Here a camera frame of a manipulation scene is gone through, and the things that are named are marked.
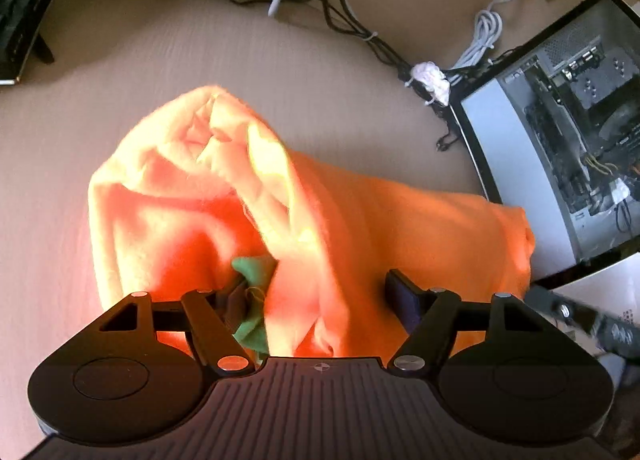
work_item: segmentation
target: green cloth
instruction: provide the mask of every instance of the green cloth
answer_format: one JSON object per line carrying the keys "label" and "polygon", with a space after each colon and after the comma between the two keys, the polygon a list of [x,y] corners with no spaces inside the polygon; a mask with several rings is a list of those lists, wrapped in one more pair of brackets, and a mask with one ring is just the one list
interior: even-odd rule
{"label": "green cloth", "polygon": [[242,274],[249,284],[246,290],[249,308],[234,337],[244,348],[255,350],[261,360],[269,355],[267,331],[264,327],[264,298],[276,268],[276,260],[270,255],[235,258],[231,261],[231,267]]}

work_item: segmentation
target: silver screw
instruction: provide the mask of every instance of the silver screw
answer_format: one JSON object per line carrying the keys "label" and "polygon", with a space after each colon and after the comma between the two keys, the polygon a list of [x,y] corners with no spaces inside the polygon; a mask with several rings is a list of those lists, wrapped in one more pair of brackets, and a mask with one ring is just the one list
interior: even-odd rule
{"label": "silver screw", "polygon": [[401,355],[394,360],[394,366],[404,372],[417,372],[424,368],[424,359],[416,355]]}
{"label": "silver screw", "polygon": [[228,355],[218,361],[218,367],[226,372],[239,372],[249,365],[249,361],[239,355]]}

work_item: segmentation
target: open computer case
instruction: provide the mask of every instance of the open computer case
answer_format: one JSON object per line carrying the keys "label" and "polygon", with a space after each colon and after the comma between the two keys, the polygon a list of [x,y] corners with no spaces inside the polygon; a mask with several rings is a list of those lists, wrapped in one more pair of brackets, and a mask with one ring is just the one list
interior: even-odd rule
{"label": "open computer case", "polygon": [[487,198],[526,211],[536,283],[640,277],[640,17],[623,0],[585,0],[451,107]]}

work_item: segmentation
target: orange garment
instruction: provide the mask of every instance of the orange garment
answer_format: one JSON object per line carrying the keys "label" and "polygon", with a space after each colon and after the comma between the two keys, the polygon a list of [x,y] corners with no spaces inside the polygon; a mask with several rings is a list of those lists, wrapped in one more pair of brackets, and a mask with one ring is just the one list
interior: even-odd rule
{"label": "orange garment", "polygon": [[524,292],[534,247],[522,209],[316,162],[217,87],[143,119],[92,177],[89,208],[105,308],[137,290],[221,288],[232,258],[269,252],[275,356],[386,361],[406,337],[383,297],[390,268],[486,302]]}

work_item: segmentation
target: desk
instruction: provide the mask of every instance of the desk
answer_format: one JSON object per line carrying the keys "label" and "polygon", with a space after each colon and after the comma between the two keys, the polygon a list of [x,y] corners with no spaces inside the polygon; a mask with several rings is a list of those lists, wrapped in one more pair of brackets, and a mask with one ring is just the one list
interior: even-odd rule
{"label": "desk", "polygon": [[156,107],[220,84],[293,149],[423,188],[476,192],[463,144],[364,43],[321,13],[226,0],[55,0],[42,33],[56,56],[0,89],[0,458],[42,434],[26,386],[49,353],[100,313],[90,254],[89,178]]}

